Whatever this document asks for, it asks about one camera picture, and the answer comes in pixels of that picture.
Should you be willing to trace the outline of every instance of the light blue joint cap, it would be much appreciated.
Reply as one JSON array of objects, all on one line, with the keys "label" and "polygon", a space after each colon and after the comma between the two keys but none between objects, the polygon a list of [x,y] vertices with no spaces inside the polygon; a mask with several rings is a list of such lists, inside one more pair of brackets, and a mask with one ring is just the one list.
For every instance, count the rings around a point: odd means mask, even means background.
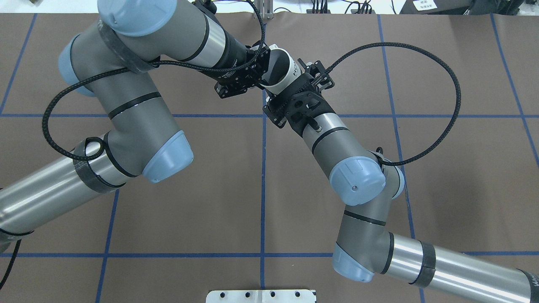
[{"label": "light blue joint cap", "polygon": [[363,267],[349,254],[347,254],[337,243],[333,252],[333,269],[341,276],[350,280],[368,283],[374,277],[374,273]]},{"label": "light blue joint cap", "polygon": [[162,28],[174,15],[178,0],[98,0],[101,20],[116,32],[142,37]]},{"label": "light blue joint cap", "polygon": [[[73,46],[73,42],[79,35],[80,34],[76,35],[75,37],[73,37],[73,39],[71,39],[71,41],[66,45],[66,47],[58,57],[58,69],[60,70],[60,74],[62,75],[64,81],[66,81],[66,83],[68,83],[69,85],[73,85],[80,81],[79,78],[77,78],[75,71],[73,70],[73,65],[71,65],[71,47]],[[75,90],[82,95],[88,97],[95,97],[95,94],[84,86],[81,86]]]},{"label": "light blue joint cap", "polygon": [[329,174],[329,183],[346,205],[356,206],[382,192],[385,176],[376,161],[355,156],[337,163]]},{"label": "light blue joint cap", "polygon": [[183,130],[170,138],[146,164],[142,175],[151,183],[165,180],[193,162],[193,151]]}]

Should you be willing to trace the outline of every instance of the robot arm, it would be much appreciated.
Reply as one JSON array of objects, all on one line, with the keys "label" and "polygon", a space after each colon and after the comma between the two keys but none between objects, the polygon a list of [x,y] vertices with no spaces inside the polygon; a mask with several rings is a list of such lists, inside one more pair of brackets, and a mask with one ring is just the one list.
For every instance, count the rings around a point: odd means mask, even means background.
[{"label": "robot arm", "polygon": [[[246,47],[211,14],[185,0],[138,3],[144,8],[98,1],[102,23],[75,37],[60,58],[70,84],[116,68],[133,71],[78,89],[97,96],[114,125],[101,136],[106,152],[90,161],[62,157],[1,190],[0,243],[18,240],[133,177],[142,174],[159,182],[191,163],[193,154],[183,131],[145,72],[153,68],[155,58],[166,54],[198,66],[234,68],[263,48],[244,70],[202,72],[218,81],[215,89],[222,98],[252,86],[264,88],[269,119],[280,128],[288,121],[312,151],[347,205],[333,257],[338,273],[363,282],[374,273],[386,273],[483,302],[538,302],[536,275],[384,230],[391,199],[402,191],[404,177],[396,167],[381,164],[381,150],[363,148],[323,98],[321,92],[334,83],[321,62],[300,61],[301,72],[283,49],[263,43]],[[72,153],[89,156],[99,148],[84,140]]]}]

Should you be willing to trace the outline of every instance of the blue tape line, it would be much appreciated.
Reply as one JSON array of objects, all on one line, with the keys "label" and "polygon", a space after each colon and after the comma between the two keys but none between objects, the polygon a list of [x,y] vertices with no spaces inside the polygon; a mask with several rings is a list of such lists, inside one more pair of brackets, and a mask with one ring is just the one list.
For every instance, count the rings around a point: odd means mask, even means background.
[{"label": "blue tape line", "polygon": [[266,258],[331,258],[332,252],[271,252]]},{"label": "blue tape line", "polygon": [[260,289],[261,290],[266,289],[266,275],[264,273],[265,268],[266,268],[266,259],[264,257],[260,257]]},{"label": "blue tape line", "polygon": [[[266,91],[262,90],[262,105],[266,103]],[[260,288],[265,285],[265,260],[266,252],[266,114],[262,115],[262,190],[260,203]]]},{"label": "blue tape line", "polygon": [[422,288],[419,289],[419,298],[421,300],[421,303],[425,303],[425,292]]},{"label": "blue tape line", "polygon": [[262,118],[261,114],[174,114],[176,118]]},{"label": "blue tape line", "polygon": [[23,47],[20,48],[19,57],[17,58],[17,61],[15,62],[15,68],[13,69],[13,72],[11,73],[11,78],[9,79],[8,87],[5,90],[4,93],[4,99],[2,99],[2,104],[0,105],[0,114],[4,111],[5,103],[8,101],[8,95],[9,91],[11,90],[11,85],[13,85],[13,81],[15,80],[15,75],[17,74],[17,70],[19,69],[20,61],[23,59],[23,53],[26,49],[26,45],[28,44],[28,40],[30,39],[30,34],[32,33],[33,26],[36,23],[37,14],[35,13],[32,22],[30,23],[30,27],[28,28],[28,32],[26,33],[26,38],[24,38]]},{"label": "blue tape line", "polygon": [[[43,118],[43,114],[0,114],[6,118]],[[106,114],[52,114],[51,118],[108,118]]]},{"label": "blue tape line", "polygon": [[469,256],[539,256],[539,251],[463,251]]},{"label": "blue tape line", "polygon": [[498,50],[500,51],[500,56],[502,58],[503,67],[506,70],[507,78],[509,78],[509,84],[511,84],[511,90],[513,91],[513,95],[515,96],[516,105],[519,108],[520,117],[522,118],[522,123],[524,124],[526,135],[528,136],[531,149],[535,156],[535,162],[537,163],[537,166],[539,167],[539,156],[537,155],[537,149],[535,149],[534,140],[531,137],[530,129],[528,128],[528,123],[526,122],[526,119],[524,117],[524,111],[522,110],[522,105],[520,104],[519,95],[516,93],[515,84],[513,83],[513,77],[511,77],[511,72],[509,71],[509,67],[507,66],[505,55],[503,54],[502,44],[500,43],[500,37],[498,36],[498,29],[496,28],[496,22],[494,21],[494,14],[492,13],[490,13],[490,20],[492,21],[492,28],[494,29],[494,35],[496,36],[496,43],[498,44]]},{"label": "blue tape line", "polygon": [[259,258],[260,253],[109,253],[108,258]]},{"label": "blue tape line", "polygon": [[[0,253],[0,258],[11,258],[11,253]],[[103,253],[20,252],[17,258],[103,258]]]},{"label": "blue tape line", "polygon": [[[377,15],[378,17],[378,30],[380,33],[380,41],[384,42],[384,33],[382,28],[382,19],[380,15]],[[388,67],[388,57],[385,53],[385,46],[382,46],[382,56],[384,58],[384,68],[385,68],[385,80],[388,83],[388,93],[389,93],[389,103],[391,105],[391,115],[393,118],[393,129],[395,131],[395,138],[397,140],[397,150],[399,153],[399,161],[403,160],[403,153],[400,146],[400,136],[399,136],[399,130],[397,125],[397,114],[395,112],[395,103],[393,101],[393,91],[391,89],[391,79],[389,77],[389,67]],[[400,169],[403,172],[404,179],[406,180],[406,171],[404,169],[404,166],[401,166]],[[410,204],[410,195],[408,194],[408,188],[407,188],[407,182],[405,183],[405,189],[406,189],[406,205],[408,208],[408,224],[410,226],[410,236],[412,239],[416,238],[416,232],[413,227],[413,216],[412,216],[412,205]]]},{"label": "blue tape line", "polygon": [[105,253],[103,254],[103,263],[101,264],[101,273],[99,274],[98,291],[95,295],[95,303],[99,303],[101,300],[101,290],[103,289],[103,281],[105,279],[105,269],[107,268],[108,250],[110,248],[110,238],[112,236],[112,229],[114,226],[114,217],[116,216],[116,206],[118,205],[118,197],[120,196],[120,190],[116,189],[114,193],[114,202],[112,204],[112,211],[110,212],[110,221],[108,223],[107,241],[105,242]]}]

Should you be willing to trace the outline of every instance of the black cable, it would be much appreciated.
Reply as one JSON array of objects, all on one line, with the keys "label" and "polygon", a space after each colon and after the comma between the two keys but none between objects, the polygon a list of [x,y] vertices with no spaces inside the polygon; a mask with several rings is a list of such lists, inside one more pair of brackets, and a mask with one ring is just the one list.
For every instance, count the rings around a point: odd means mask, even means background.
[{"label": "black cable", "polygon": [[273,10],[273,12],[275,12],[275,11],[276,11],[276,10],[278,10],[278,9],[284,9],[284,10],[286,10],[286,11],[292,12],[292,11],[291,11],[291,10],[289,10],[288,8],[283,8],[283,7],[280,7],[280,8],[276,8],[276,9],[274,9],[274,10]]},{"label": "black cable", "polygon": [[393,13],[396,15],[397,12],[395,11],[395,4],[393,3],[393,0],[391,0],[391,8],[393,10]]},{"label": "black cable", "polygon": [[373,48],[373,47],[380,47],[380,46],[402,47],[404,49],[409,49],[409,50],[413,50],[413,51],[422,53],[423,55],[431,58],[432,60],[434,60],[436,63],[438,63],[440,66],[442,66],[447,71],[447,73],[449,74],[449,76],[453,80],[453,83],[455,84],[455,93],[457,95],[457,100],[455,102],[455,111],[453,112],[453,115],[451,116],[449,124],[444,129],[442,134],[438,137],[438,139],[429,148],[425,149],[420,154],[418,154],[418,155],[416,155],[414,157],[411,157],[411,158],[409,158],[407,160],[404,160],[404,161],[387,162],[387,161],[381,161],[380,160],[380,163],[383,164],[383,165],[386,165],[386,166],[401,166],[401,165],[405,165],[405,164],[408,164],[410,162],[413,162],[413,161],[425,156],[426,154],[430,153],[447,136],[447,134],[449,133],[449,131],[451,130],[451,128],[455,124],[455,121],[457,120],[457,117],[459,115],[460,99],[461,99],[460,85],[459,85],[459,80],[457,79],[457,76],[455,75],[453,70],[445,62],[443,62],[440,58],[436,57],[434,54],[432,54],[432,53],[430,53],[430,52],[428,52],[428,51],[426,51],[424,49],[421,49],[421,48],[419,48],[417,46],[413,46],[413,45],[410,45],[410,44],[404,44],[404,43],[394,43],[394,42],[378,42],[378,43],[367,44],[367,45],[363,45],[363,46],[360,46],[358,48],[355,48],[355,49],[349,51],[348,53],[344,54],[337,61],[335,61],[333,64],[331,64],[331,66],[329,66],[326,69],[325,74],[329,74],[339,63],[341,63],[343,60],[350,57],[351,55],[353,55],[353,54],[355,54],[355,53],[357,53],[359,51],[362,51],[362,50],[370,49],[370,48]]},{"label": "black cable", "polygon": [[361,3],[359,3],[358,1],[352,1],[352,2],[350,2],[350,4],[348,4],[348,6],[346,7],[346,10],[344,11],[345,14],[348,12],[348,9],[350,8],[350,6],[352,6],[352,4],[354,4],[354,3],[357,4],[357,10],[360,9]]},{"label": "black cable", "polygon": [[363,2],[363,5],[361,5],[361,8],[356,13],[367,13],[370,7],[369,2],[370,0]]},{"label": "black cable", "polygon": [[0,282],[0,290],[2,289],[2,287],[4,287],[5,282],[8,280],[9,273],[11,272],[11,269],[13,268],[13,263],[15,263],[15,258],[17,258],[17,254],[19,253],[20,241],[21,240],[17,240],[17,243],[15,244],[15,248],[13,249],[13,254],[11,255],[11,260],[9,260],[8,268],[5,270],[4,278],[2,278],[2,281]]},{"label": "black cable", "polygon": [[[254,10],[255,15],[257,15],[258,23],[260,24],[260,32],[261,32],[260,45],[264,45],[265,42],[266,42],[266,29],[264,28],[264,22],[262,21],[262,17],[260,16],[260,12],[258,11],[257,7],[254,5],[253,2],[251,2],[249,0],[247,0],[247,1],[238,0],[238,1],[239,2],[247,2],[252,7],[252,9]],[[235,71],[243,70],[246,67],[250,67],[256,61],[256,59],[258,59],[258,57],[262,53],[262,50],[263,50],[263,48],[259,47],[255,51],[254,56],[253,56],[253,58],[251,58],[251,60],[249,60],[248,62],[246,62],[245,64],[242,64],[240,66],[230,67],[230,68],[210,68],[210,67],[198,66],[198,65],[194,65],[194,64],[189,64],[189,63],[184,63],[184,62],[179,62],[179,61],[172,61],[172,60],[152,61],[150,63],[153,64],[155,67],[158,67],[160,65],[176,65],[176,66],[191,68],[193,70],[198,70],[198,71],[201,71],[201,72],[229,73],[229,72],[235,72]],[[92,77],[84,79],[83,81],[80,81],[78,83],[75,83],[75,84],[71,85],[70,87],[68,87],[68,88],[62,90],[61,92],[59,92],[51,100],[51,102],[47,106],[47,109],[45,110],[45,113],[43,113],[43,118],[42,118],[42,123],[41,124],[42,124],[43,136],[45,137],[45,140],[47,141],[47,143],[54,150],[56,150],[57,152],[59,152],[63,156],[66,156],[68,158],[71,158],[71,159],[74,159],[74,160],[77,160],[77,161],[91,161],[91,160],[97,159],[101,154],[103,154],[103,152],[105,151],[105,143],[99,137],[91,137],[91,138],[88,138],[86,140],[87,143],[88,142],[97,142],[97,143],[99,143],[99,150],[95,154],[93,154],[91,156],[78,156],[78,155],[72,154],[69,151],[65,150],[64,148],[60,147],[52,139],[51,133],[49,131],[49,119],[51,117],[52,111],[54,110],[55,106],[58,104],[60,99],[63,98],[65,95],[69,94],[70,92],[74,91],[75,89],[77,89],[77,88],[79,88],[81,86],[85,86],[85,85],[90,84],[90,83],[92,83],[94,81],[97,81],[99,79],[102,79],[102,78],[105,78],[105,77],[110,77],[112,75],[126,73],[128,71],[129,71],[129,69],[124,67],[124,68],[119,68],[117,70],[100,73],[98,75],[94,75]]]}]

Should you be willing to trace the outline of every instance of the silver metal tube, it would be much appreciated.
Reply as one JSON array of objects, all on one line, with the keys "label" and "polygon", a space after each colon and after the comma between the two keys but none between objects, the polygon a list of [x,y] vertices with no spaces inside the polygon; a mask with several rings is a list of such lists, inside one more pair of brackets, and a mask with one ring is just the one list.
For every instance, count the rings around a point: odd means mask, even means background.
[{"label": "silver metal tube", "polygon": [[393,258],[387,275],[412,283],[419,276],[423,262],[421,242],[399,235],[394,235],[394,237]]},{"label": "silver metal tube", "polygon": [[[426,288],[488,303],[530,303],[530,281],[519,270],[433,246],[435,270]],[[420,241],[395,235],[387,275],[413,284],[425,266]]]},{"label": "silver metal tube", "polygon": [[[96,144],[90,144],[85,153],[90,155],[97,148]],[[102,195],[87,185],[99,182],[95,174],[111,185],[121,185],[130,179],[116,170],[106,153],[89,167],[87,171],[93,173],[83,180],[73,160],[62,157],[0,190],[0,228],[11,233],[27,233]]]},{"label": "silver metal tube", "polygon": [[436,247],[436,272],[429,288],[479,302],[529,303],[523,272]]}]

